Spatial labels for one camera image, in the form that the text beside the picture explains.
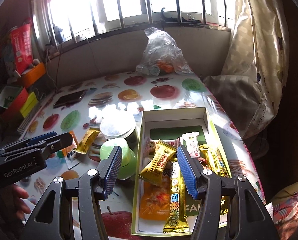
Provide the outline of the person's left hand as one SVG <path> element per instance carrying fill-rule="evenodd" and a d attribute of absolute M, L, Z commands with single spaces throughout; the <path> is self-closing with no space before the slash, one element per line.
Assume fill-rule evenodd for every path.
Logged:
<path fill-rule="evenodd" d="M 25 215 L 29 215 L 31 213 L 31 209 L 24 202 L 24 199 L 28 199 L 28 192 L 20 186 L 14 184 L 12 185 L 12 195 L 16 218 L 23 220 Z"/>

